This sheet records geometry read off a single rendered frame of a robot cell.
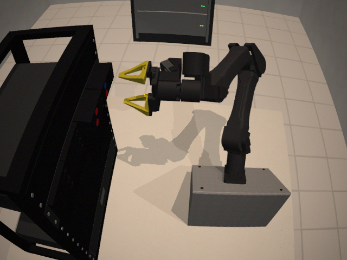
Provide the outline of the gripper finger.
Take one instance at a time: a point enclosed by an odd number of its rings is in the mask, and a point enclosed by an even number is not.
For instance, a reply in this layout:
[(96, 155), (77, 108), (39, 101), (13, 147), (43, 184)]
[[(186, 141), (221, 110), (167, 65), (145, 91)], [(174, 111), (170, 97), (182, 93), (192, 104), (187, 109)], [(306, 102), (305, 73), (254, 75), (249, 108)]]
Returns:
[[(129, 80), (129, 81), (133, 81), (133, 82), (137, 82), (137, 83), (141, 83), (141, 84), (145, 84), (146, 82), (146, 70), (147, 70), (147, 65), (148, 65), (148, 61), (145, 61), (129, 70), (123, 71), (121, 73), (119, 73), (119, 78), (121, 79), (125, 79), (125, 80)], [(142, 71), (140, 73), (140, 75), (127, 75), (130, 73), (134, 73), (137, 71)]]
[[(149, 108), (148, 108), (148, 101), (147, 101), (148, 94), (144, 95), (138, 95), (133, 97), (128, 97), (124, 99), (124, 104), (127, 104), (136, 110), (140, 111), (141, 113), (145, 114), (146, 116), (149, 116)], [(132, 103), (131, 101), (145, 101), (145, 106), (139, 106), (135, 103)]]

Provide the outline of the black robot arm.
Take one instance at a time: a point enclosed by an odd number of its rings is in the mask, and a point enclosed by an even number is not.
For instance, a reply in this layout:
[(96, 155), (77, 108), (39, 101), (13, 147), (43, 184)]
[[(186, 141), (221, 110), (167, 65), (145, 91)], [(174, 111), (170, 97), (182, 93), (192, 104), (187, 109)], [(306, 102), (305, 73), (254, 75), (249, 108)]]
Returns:
[(211, 71), (210, 57), (205, 53), (183, 52), (182, 67), (182, 58), (168, 58), (160, 62), (159, 81), (179, 82), (181, 73), (184, 77), (194, 77), (194, 80), (182, 79), (181, 85), (177, 86), (181, 102), (220, 103), (227, 97), (227, 90), (237, 75), (234, 105), (221, 139), (224, 151), (228, 152), (224, 183), (246, 184), (245, 161), (246, 154), (250, 153), (249, 116), (256, 84), (266, 70), (266, 60), (255, 43), (236, 46), (240, 45), (229, 43), (229, 53)]

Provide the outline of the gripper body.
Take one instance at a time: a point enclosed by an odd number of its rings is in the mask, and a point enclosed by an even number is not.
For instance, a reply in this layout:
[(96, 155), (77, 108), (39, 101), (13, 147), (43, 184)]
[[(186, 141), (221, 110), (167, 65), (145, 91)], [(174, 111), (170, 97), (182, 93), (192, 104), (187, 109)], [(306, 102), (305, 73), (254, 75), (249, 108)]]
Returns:
[(159, 111), (160, 101), (180, 101), (181, 79), (176, 81), (159, 81), (160, 67), (152, 67), (151, 61), (148, 62), (146, 78), (150, 79), (152, 93), (148, 94), (147, 101), (149, 106), (149, 116), (152, 112)]

